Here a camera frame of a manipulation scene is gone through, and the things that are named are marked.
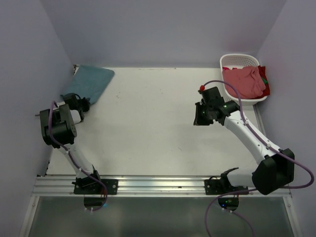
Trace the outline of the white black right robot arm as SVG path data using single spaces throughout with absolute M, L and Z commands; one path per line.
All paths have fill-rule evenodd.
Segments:
M 235 101 L 225 102 L 217 87 L 201 86 L 200 102 L 195 104 L 195 126 L 208 126 L 215 121 L 232 132 L 248 149 L 257 163 L 255 169 L 234 167 L 205 180 L 207 194 L 231 194 L 256 188 L 268 195 L 294 180 L 294 153 L 281 149 L 253 127 L 242 108 Z

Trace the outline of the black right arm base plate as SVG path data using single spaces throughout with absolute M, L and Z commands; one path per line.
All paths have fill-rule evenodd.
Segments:
M 216 176 L 204 180 L 204 190 L 206 195 L 222 195 L 231 192 L 249 194 L 248 187 L 234 187 L 227 180 Z

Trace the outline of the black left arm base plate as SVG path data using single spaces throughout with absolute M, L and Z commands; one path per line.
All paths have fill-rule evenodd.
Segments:
M 119 181 L 117 179 L 100 179 L 100 182 L 96 182 L 89 177 L 79 179 L 76 178 L 72 184 L 74 185 L 74 194 L 76 195 L 116 195 L 119 187 Z

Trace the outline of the teal blue t shirt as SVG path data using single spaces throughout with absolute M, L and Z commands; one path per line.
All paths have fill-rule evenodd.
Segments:
M 89 98 L 90 104 L 93 105 L 99 100 L 114 75 L 115 72 L 113 70 L 81 65 L 71 83 L 63 90 L 61 96 L 74 93 L 81 98 Z

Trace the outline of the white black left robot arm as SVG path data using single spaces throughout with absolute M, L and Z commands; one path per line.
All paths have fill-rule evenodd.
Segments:
M 76 145 L 77 130 L 69 105 L 51 102 L 49 109 L 39 113 L 41 135 L 48 146 L 58 150 L 75 171 L 74 185 L 97 194 L 103 182 L 91 162 Z

